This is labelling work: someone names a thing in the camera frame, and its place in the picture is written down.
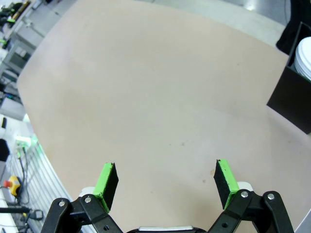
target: equipment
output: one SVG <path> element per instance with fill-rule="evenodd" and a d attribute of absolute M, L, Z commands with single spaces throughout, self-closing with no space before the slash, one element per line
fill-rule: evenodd
<path fill-rule="evenodd" d="M 98 233 L 122 233 L 112 217 L 103 207 L 102 199 L 111 206 L 118 183 L 114 167 L 105 169 L 97 183 L 102 187 L 102 195 L 86 194 L 70 202 L 58 198 L 51 204 L 42 233 L 78 233 L 81 226 L 92 224 Z M 252 221 L 259 233 L 294 233 L 284 203 L 279 193 L 269 191 L 263 196 L 247 189 L 235 190 L 236 181 L 226 160 L 218 160 L 214 179 L 221 195 L 224 211 L 212 227 L 205 231 L 192 226 L 174 228 L 140 227 L 129 233 L 233 233 L 242 220 Z"/>

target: corrugated metal surface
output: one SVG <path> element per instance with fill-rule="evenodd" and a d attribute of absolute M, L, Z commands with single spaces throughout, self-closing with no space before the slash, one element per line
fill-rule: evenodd
<path fill-rule="evenodd" d="M 23 165 L 28 174 L 27 190 L 29 198 L 26 192 L 23 192 L 21 198 L 21 202 L 29 202 L 28 204 L 25 204 L 25 206 L 32 209 L 42 210 L 45 217 L 54 199 L 62 197 L 72 201 L 72 198 L 57 177 L 42 147 L 38 143 L 35 143 L 26 149 L 27 156 L 24 155 L 22 148 L 17 147 L 17 151 L 21 154 Z M 19 177 L 23 176 L 17 154 L 10 155 L 6 163 L 7 169 L 11 174 Z M 41 231 L 43 222 L 43 220 L 35 221 L 29 219 L 29 225 L 35 233 Z M 95 230 L 93 227 L 84 226 L 83 232 L 94 233 Z"/>

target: gray floor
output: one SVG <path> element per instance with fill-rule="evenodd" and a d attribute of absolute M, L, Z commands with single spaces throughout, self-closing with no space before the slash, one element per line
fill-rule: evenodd
<path fill-rule="evenodd" d="M 266 16 L 286 25 L 291 16 L 290 0 L 223 0 L 242 6 L 250 11 Z"/>

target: black cloth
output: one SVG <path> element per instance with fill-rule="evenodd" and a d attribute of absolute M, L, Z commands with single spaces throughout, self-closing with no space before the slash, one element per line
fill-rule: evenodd
<path fill-rule="evenodd" d="M 287 55 L 290 54 L 300 22 L 311 26 L 310 0 L 291 0 L 291 20 L 276 43 L 276 47 Z"/>

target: workbench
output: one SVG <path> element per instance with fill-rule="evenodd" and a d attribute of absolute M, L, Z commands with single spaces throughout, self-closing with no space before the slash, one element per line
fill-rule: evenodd
<path fill-rule="evenodd" d="M 104 163 L 116 163 L 110 214 L 124 232 L 209 229 L 222 210 L 213 179 L 221 158 L 259 195 L 279 192 L 295 228 L 311 207 L 311 139 L 266 106 L 286 60 L 205 17 L 79 0 L 37 48 L 18 88 L 74 199 L 96 184 Z"/>

